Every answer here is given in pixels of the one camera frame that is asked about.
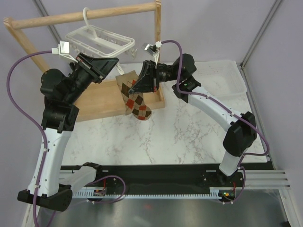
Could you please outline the argyle sock beige orange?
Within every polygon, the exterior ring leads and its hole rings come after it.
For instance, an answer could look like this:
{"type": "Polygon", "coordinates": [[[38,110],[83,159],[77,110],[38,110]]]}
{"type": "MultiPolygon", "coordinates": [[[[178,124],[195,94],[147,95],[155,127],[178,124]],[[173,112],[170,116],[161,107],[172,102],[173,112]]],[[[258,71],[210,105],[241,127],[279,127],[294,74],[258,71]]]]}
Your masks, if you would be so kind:
{"type": "Polygon", "coordinates": [[[137,82],[138,75],[133,70],[123,75],[116,76],[118,88],[125,104],[125,115],[132,114],[140,121],[146,121],[151,117],[152,111],[145,104],[143,93],[129,94],[130,88],[137,82]]]}

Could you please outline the white plastic clip hanger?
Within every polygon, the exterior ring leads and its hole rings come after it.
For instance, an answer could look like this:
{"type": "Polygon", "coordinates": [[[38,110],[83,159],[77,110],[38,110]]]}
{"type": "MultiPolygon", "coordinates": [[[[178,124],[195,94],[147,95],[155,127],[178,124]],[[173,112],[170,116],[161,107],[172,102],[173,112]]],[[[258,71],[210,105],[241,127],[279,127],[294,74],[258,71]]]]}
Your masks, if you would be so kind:
{"type": "Polygon", "coordinates": [[[69,32],[65,39],[77,53],[95,58],[113,58],[123,53],[136,57],[137,49],[133,38],[123,36],[91,25],[87,18],[89,8],[83,9],[85,26],[69,32]]]}

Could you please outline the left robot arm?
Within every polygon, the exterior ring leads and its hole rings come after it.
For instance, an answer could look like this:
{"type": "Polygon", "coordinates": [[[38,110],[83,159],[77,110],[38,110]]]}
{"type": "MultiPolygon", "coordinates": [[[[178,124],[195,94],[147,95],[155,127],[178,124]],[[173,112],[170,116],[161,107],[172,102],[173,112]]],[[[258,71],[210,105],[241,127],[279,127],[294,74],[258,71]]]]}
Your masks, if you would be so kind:
{"type": "Polygon", "coordinates": [[[77,99],[91,83],[100,84],[119,59],[93,58],[79,53],[65,76],[50,69],[41,77],[40,91],[45,96],[42,122],[42,143],[32,180],[18,193],[18,201],[55,211],[65,211],[74,193],[89,183],[99,186],[104,177],[99,164],[86,162],[79,170],[59,179],[63,155],[74,130],[79,108],[77,99]]]}

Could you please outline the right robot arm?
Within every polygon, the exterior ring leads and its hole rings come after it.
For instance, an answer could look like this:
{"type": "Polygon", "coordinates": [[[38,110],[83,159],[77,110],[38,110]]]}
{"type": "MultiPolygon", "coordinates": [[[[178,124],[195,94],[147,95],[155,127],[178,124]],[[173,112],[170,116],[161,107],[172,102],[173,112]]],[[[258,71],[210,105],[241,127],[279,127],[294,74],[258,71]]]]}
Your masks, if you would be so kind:
{"type": "Polygon", "coordinates": [[[244,152],[257,138],[254,130],[255,116],[251,112],[236,112],[224,106],[194,79],[195,71],[194,58],[186,53],[171,65],[146,60],[129,93],[155,92],[160,83],[179,79],[180,81],[172,86],[176,97],[202,110],[226,131],[223,140],[225,154],[219,165],[220,172],[216,175],[216,180],[219,185],[228,186],[234,180],[233,174],[237,172],[244,152]]]}

